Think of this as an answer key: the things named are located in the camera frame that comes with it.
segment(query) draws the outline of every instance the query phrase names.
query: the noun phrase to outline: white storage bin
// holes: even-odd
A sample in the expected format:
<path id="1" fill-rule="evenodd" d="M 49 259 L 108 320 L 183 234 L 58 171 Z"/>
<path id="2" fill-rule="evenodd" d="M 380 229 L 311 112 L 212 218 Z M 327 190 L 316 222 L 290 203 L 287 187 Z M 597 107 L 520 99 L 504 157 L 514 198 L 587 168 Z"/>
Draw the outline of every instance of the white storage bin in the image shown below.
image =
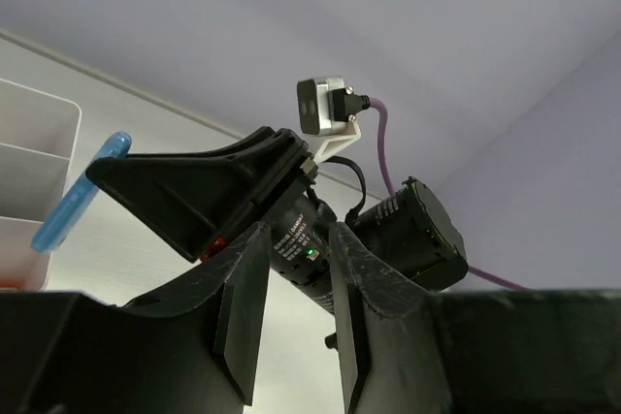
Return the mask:
<path id="1" fill-rule="evenodd" d="M 0 288 L 46 286 L 50 255 L 30 241 L 62 199 L 81 117 L 71 101 L 0 79 Z"/>

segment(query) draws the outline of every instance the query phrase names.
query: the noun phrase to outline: cable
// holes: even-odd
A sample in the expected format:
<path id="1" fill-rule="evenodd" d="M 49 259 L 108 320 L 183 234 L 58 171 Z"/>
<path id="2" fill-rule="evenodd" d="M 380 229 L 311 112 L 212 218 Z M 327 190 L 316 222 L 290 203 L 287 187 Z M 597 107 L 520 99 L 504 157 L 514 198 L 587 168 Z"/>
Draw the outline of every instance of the cable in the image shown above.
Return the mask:
<path id="1" fill-rule="evenodd" d="M 381 102 L 379 99 L 375 97 L 369 97 L 369 107 L 377 110 L 379 113 L 379 126 L 377 128 L 377 158 L 379 160 L 379 169 L 381 170 L 381 177 L 384 180 L 384 184 L 386 185 L 386 189 L 388 193 L 392 196 L 395 194 L 395 188 L 392 184 L 392 180 L 390 179 L 390 173 L 388 173 L 388 165 L 386 163 L 386 126 L 388 123 L 388 108 Z M 482 271 L 481 269 L 477 269 L 476 267 L 470 267 L 470 273 L 474 276 L 478 276 L 490 283 L 494 283 L 495 285 L 502 286 L 503 288 L 507 288 L 508 290 L 527 290 L 521 285 L 517 283 L 513 283 L 511 281 L 505 280 L 504 278 L 500 278 L 497 275 L 489 273 L 487 271 Z"/>
<path id="2" fill-rule="evenodd" d="M 388 173 L 388 164 L 386 163 L 386 126 L 388 124 L 388 109 L 379 99 L 375 97 L 369 98 L 369 107 L 375 109 L 379 113 L 379 125 L 377 128 L 377 158 L 379 159 L 379 169 L 384 184 L 388 190 L 388 194 L 395 194 L 395 187 Z"/>
<path id="3" fill-rule="evenodd" d="M 345 224 L 348 227 L 353 227 L 353 224 L 356 222 L 358 215 L 360 214 L 360 210 L 365 206 L 367 202 L 367 182 L 365 181 L 365 175 L 362 172 L 362 169 L 356 164 L 353 160 L 347 159 L 345 157 L 341 157 L 339 155 L 333 155 L 326 162 L 331 164 L 339 164 L 345 165 L 353 170 L 358 176 L 358 180 L 360 181 L 360 191 L 362 191 L 362 200 L 353 208 L 349 210 L 347 215 L 345 216 Z"/>

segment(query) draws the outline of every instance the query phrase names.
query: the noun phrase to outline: blue object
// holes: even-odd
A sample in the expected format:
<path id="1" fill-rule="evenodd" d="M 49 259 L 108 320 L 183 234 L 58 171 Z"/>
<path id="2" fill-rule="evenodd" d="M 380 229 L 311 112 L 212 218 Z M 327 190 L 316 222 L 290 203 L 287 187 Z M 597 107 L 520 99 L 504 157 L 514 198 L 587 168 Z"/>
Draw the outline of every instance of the blue object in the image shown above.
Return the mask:
<path id="1" fill-rule="evenodd" d="M 114 133 L 97 151 L 91 163 L 103 157 L 123 158 L 131 145 L 132 138 L 127 133 Z M 30 247 L 38 252 L 56 249 L 67 238 L 98 192 L 99 188 L 86 177 L 85 171 L 82 172 L 32 238 Z"/>

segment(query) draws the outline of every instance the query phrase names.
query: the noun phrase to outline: purple cable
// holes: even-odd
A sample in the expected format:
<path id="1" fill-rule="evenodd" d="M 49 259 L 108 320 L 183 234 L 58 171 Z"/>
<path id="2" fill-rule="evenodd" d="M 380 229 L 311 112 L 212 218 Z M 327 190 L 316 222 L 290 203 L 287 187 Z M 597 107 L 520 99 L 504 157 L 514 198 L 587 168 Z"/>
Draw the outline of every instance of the purple cable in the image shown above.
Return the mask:
<path id="1" fill-rule="evenodd" d="M 377 158 L 379 159 L 379 169 L 381 177 L 384 178 L 384 184 L 388 189 L 388 193 L 392 196 L 395 194 L 395 188 L 388 173 L 388 165 L 386 164 L 386 125 L 388 124 L 388 109 L 379 99 L 375 97 L 369 98 L 369 106 L 379 113 L 379 128 L 377 129 Z"/>
<path id="2" fill-rule="evenodd" d="M 388 193 L 392 196 L 395 194 L 395 188 L 390 179 L 390 173 L 388 173 L 388 165 L 386 164 L 386 126 L 388 124 L 388 109 L 385 104 L 375 97 L 369 98 L 369 107 L 375 109 L 379 113 L 379 128 L 377 129 L 377 158 L 379 159 L 379 169 L 381 170 L 381 177 L 384 179 L 384 184 Z M 527 290 L 517 283 L 500 278 L 497 275 L 482 271 L 476 267 L 470 267 L 470 273 L 474 276 L 478 276 L 490 283 L 502 286 L 508 290 L 518 291 Z"/>

